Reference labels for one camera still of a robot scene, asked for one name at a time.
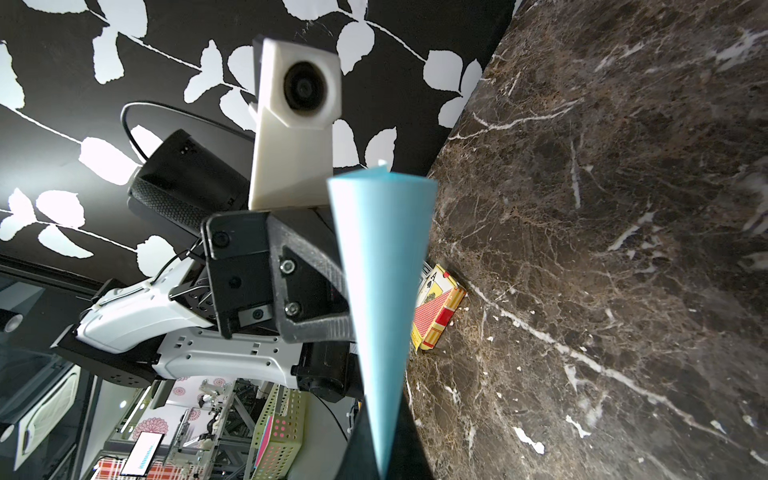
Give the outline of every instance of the white leaf pattern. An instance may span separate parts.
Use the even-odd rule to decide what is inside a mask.
[[[445,102],[440,107],[440,113],[437,115],[437,123],[441,127],[453,128],[456,125],[456,121],[462,115],[464,105],[467,104],[467,99],[464,97],[452,98]]]
[[[125,185],[139,167],[114,145],[100,138],[86,137],[78,160],[99,177],[115,185]]]
[[[118,30],[107,25],[101,35],[94,38],[94,76],[100,84],[117,80],[125,74],[118,55]]]
[[[299,20],[317,20],[339,8],[336,0],[283,0],[283,5]]]
[[[482,68],[477,61],[477,58],[467,66],[462,77],[462,97],[469,98],[472,92],[475,91],[480,78],[482,77]]]
[[[48,225],[43,229],[38,235],[38,240],[40,240],[43,247],[47,247],[66,257],[89,258],[94,255],[85,248],[75,245],[55,225]]]
[[[139,147],[141,147],[141,151],[143,151],[144,154],[148,157],[151,157],[154,151],[163,144],[163,141],[160,139],[160,137],[153,134],[151,131],[147,130],[141,125],[136,125],[133,127],[131,129],[131,135],[134,136],[136,143],[138,143]],[[139,161],[144,162],[144,159],[141,157],[141,155],[139,155],[138,152],[136,152],[136,156],[138,157]]]
[[[15,188],[10,197],[8,197],[8,208],[14,215],[26,220],[36,221],[35,209],[32,207],[32,201],[24,193]]]
[[[80,228],[85,225],[85,211],[78,195],[63,190],[48,190],[35,200],[35,206],[54,222],[64,227]]]
[[[336,51],[339,53],[344,75],[350,73],[355,63],[371,52],[374,38],[373,29],[365,23],[350,22],[344,25],[336,42]]]
[[[209,40],[208,46],[203,49],[200,55],[200,67],[203,70],[190,78],[187,88],[184,89],[184,101],[188,104],[196,101],[208,89],[224,82],[221,52],[216,47],[215,41]]]
[[[368,0],[347,0],[349,7],[352,9],[352,17],[355,20],[362,21],[366,17],[368,12]]]
[[[88,10],[85,0],[24,0],[29,8],[46,13],[80,13]]]
[[[397,127],[382,130],[371,138],[366,147],[368,168],[385,164],[387,171],[392,170],[392,164],[395,161],[395,140],[397,140]]]
[[[98,0],[109,25],[121,33],[142,38],[147,34],[147,6],[144,0]]]
[[[354,167],[360,163],[352,128],[344,120],[333,122],[333,168]]]
[[[221,108],[221,113],[243,130],[256,131],[256,121],[251,116],[248,103],[245,102],[243,94],[239,90],[233,88],[224,94],[219,100],[219,108]]]
[[[8,208],[12,215],[0,222],[0,240],[4,242],[13,238],[22,228],[37,221],[32,202],[18,188],[8,197]]]
[[[453,128],[462,116],[464,106],[467,105],[470,95],[475,90],[480,78],[482,77],[482,68],[477,59],[473,60],[467,66],[462,77],[462,87],[459,96],[448,100],[440,107],[440,113],[437,115],[437,123],[441,127]]]
[[[435,90],[459,93],[458,83],[462,77],[462,58],[450,50],[430,50],[424,64],[424,81]]]
[[[234,49],[227,59],[232,75],[237,79],[237,83],[252,95],[256,94],[256,82],[253,76],[253,46],[243,45]]]
[[[155,276],[168,260],[174,257],[174,248],[163,237],[152,235],[136,246],[136,262],[146,276]]]
[[[0,222],[0,240],[7,242],[12,239],[22,228],[32,225],[35,221],[25,220],[18,215],[11,215]]]
[[[16,81],[12,62],[8,46],[0,42],[0,104],[18,110],[24,107],[24,89]]]

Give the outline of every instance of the black cable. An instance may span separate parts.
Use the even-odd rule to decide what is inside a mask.
[[[157,107],[157,108],[162,108],[164,110],[173,111],[173,112],[181,114],[181,115],[183,115],[185,117],[193,118],[193,119],[195,119],[197,121],[201,121],[201,122],[203,122],[205,124],[213,125],[214,127],[220,128],[221,130],[228,131],[232,135],[237,135],[238,137],[244,138],[245,140],[248,140],[249,142],[253,142],[253,138],[250,135],[243,133],[242,131],[237,131],[234,128],[229,128],[225,124],[221,124],[221,123],[219,123],[219,122],[217,122],[215,120],[211,120],[209,118],[201,117],[200,115],[194,114],[194,113],[192,113],[190,111],[182,110],[182,109],[176,108],[176,107],[171,107],[170,105],[162,104],[159,101],[149,101],[149,100],[131,101],[131,102],[128,102],[125,105],[123,105],[123,109],[120,111],[120,123],[123,125],[123,130],[125,130],[125,134],[128,136],[128,141],[131,142],[131,145],[133,146],[133,148],[136,149],[136,152],[138,152],[139,155],[141,155],[141,158],[143,158],[144,161],[148,161],[149,157],[147,157],[147,155],[144,153],[144,151],[141,150],[141,147],[139,147],[139,144],[136,142],[136,139],[134,138],[134,135],[131,133],[131,129],[128,128],[128,110],[131,107],[135,106],[135,105],[144,105],[144,106],[148,106],[148,107]]]
[[[186,249],[184,251],[181,251],[181,252],[177,253],[176,255],[174,255],[173,258],[168,260],[168,263],[163,265],[163,268],[161,268],[160,271],[157,272],[157,275],[155,275],[154,278],[152,280],[150,280],[149,284],[150,285],[154,285],[154,283],[157,282],[157,279],[160,278],[160,275],[163,274],[165,269],[167,269],[168,266],[171,265],[174,262],[174,260],[180,259],[181,256],[184,255],[185,253],[189,253],[190,251],[194,250],[195,248],[197,248],[197,245],[199,245],[202,242],[203,242],[203,240],[198,238],[197,240],[195,240],[195,243],[192,243],[192,247],[189,247],[188,249]]]
[[[344,435],[344,441],[345,441],[345,442],[349,442],[349,439],[346,437],[346,433],[344,433],[344,428],[343,428],[343,427],[341,426],[341,424],[339,423],[339,420],[336,418],[336,415],[334,415],[334,414],[333,414],[333,410],[331,410],[331,408],[330,408],[328,405],[326,405],[326,403],[323,401],[323,399],[321,399],[319,396],[317,396],[317,399],[318,399],[318,400],[320,401],[320,403],[322,403],[322,404],[323,404],[323,406],[324,406],[324,407],[326,407],[326,408],[328,409],[328,411],[330,412],[331,416],[333,417],[333,421],[334,421],[334,422],[336,422],[336,424],[339,426],[339,430],[341,431],[341,434],[342,434],[342,435]]]

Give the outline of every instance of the perforated metal basket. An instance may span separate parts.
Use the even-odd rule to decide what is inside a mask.
[[[273,480],[287,475],[304,438],[308,395],[284,386],[272,388],[253,432],[251,480]]]

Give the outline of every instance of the bolt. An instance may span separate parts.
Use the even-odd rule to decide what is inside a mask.
[[[211,242],[214,244],[214,247],[224,248],[230,244],[230,236],[227,232],[214,232]]]
[[[296,316],[301,311],[301,305],[298,302],[291,302],[286,305],[286,315]]]
[[[286,275],[290,275],[291,273],[296,271],[296,262],[294,262],[290,258],[286,258],[285,260],[283,260],[283,262],[280,263],[280,271]]]

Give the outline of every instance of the brown marble surface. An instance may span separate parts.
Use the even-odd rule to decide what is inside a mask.
[[[520,9],[430,174],[436,478],[768,478],[766,11]]]

